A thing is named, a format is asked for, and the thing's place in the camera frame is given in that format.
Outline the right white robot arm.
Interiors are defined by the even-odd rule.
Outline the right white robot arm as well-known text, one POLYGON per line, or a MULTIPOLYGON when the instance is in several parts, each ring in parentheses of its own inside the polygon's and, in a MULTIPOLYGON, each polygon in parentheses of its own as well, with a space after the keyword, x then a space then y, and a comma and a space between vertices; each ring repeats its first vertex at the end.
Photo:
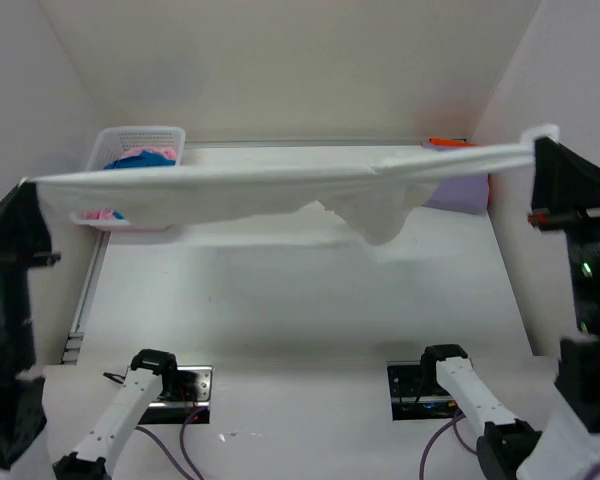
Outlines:
POLYGON ((537 431, 507 409, 458 345, 434 345, 423 376, 456 402, 478 438, 487 479, 600 479, 600 168, 549 136, 533 141, 535 177, 529 224, 566 236, 578 330, 560 342, 560 394, 537 431))

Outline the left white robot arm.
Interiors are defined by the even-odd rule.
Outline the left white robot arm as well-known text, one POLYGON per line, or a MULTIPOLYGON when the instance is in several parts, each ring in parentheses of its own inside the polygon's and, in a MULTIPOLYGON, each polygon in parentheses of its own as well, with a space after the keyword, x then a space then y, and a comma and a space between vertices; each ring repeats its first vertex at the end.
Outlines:
POLYGON ((144 412, 172 386, 176 359, 145 349, 84 439, 53 462, 43 408, 45 379, 26 377, 36 363, 28 272, 61 259, 39 207, 37 189, 24 180, 0 201, 0 479, 109 479, 144 412))

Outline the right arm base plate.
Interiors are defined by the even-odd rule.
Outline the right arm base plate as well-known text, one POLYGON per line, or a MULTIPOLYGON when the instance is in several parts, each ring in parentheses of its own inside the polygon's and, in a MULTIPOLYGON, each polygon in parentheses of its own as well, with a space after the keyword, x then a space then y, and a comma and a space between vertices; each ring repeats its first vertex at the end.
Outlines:
POLYGON ((386 368, 394 421, 451 419, 463 411, 474 427, 485 422, 490 396, 468 359, 424 355, 386 368))

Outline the white t shirt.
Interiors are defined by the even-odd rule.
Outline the white t shirt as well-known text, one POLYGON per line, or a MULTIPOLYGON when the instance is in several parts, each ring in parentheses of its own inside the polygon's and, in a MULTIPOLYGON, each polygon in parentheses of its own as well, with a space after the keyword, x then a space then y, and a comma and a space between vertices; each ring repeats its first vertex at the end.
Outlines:
POLYGON ((534 142, 558 140, 544 124, 513 144, 396 153, 356 160, 210 160, 191 166, 99 170, 32 179, 40 205, 57 214, 111 208, 137 227, 199 225, 294 213, 313 202, 371 245, 393 240, 409 213, 452 177, 496 173, 534 161, 534 142))

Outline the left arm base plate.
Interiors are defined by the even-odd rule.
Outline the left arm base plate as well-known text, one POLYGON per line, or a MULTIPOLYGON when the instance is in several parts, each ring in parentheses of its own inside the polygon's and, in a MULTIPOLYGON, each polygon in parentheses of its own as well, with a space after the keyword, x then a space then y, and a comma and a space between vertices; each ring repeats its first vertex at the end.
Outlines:
POLYGON ((191 425, 208 424, 213 373, 210 365, 180 365, 175 386, 149 404, 139 424, 182 425, 190 415, 191 425))

